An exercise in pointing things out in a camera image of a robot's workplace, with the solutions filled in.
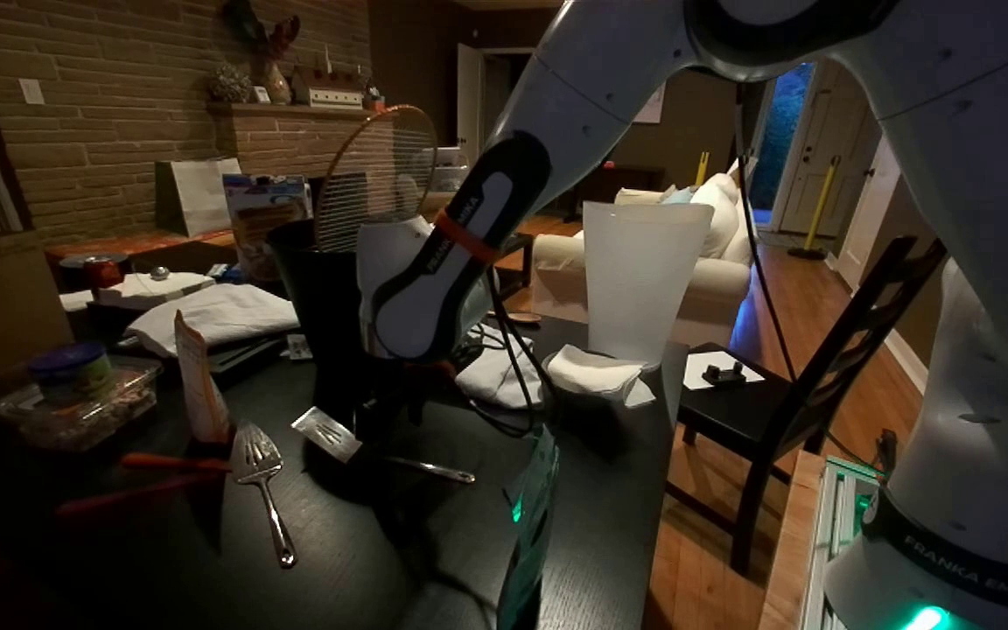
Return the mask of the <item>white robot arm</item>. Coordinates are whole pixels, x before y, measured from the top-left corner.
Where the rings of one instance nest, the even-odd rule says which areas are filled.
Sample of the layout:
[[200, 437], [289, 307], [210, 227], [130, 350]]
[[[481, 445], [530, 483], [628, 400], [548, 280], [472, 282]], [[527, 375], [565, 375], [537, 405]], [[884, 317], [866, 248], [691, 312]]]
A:
[[368, 337], [424, 359], [458, 337], [486, 251], [583, 181], [681, 71], [837, 64], [912, 204], [872, 230], [943, 251], [922, 405], [859, 540], [826, 567], [847, 630], [1008, 630], [1008, 0], [565, 0], [434, 235]]

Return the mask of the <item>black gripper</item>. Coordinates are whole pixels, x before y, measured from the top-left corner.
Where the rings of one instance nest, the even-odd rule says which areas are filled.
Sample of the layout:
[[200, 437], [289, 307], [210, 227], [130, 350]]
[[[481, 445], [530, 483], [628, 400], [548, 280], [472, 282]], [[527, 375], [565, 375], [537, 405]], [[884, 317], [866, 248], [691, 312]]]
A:
[[472, 485], [478, 472], [432, 456], [429, 405], [451, 389], [445, 363], [403, 363], [359, 350], [354, 372], [354, 472], [380, 483], [385, 472], [422, 472], [429, 480]]

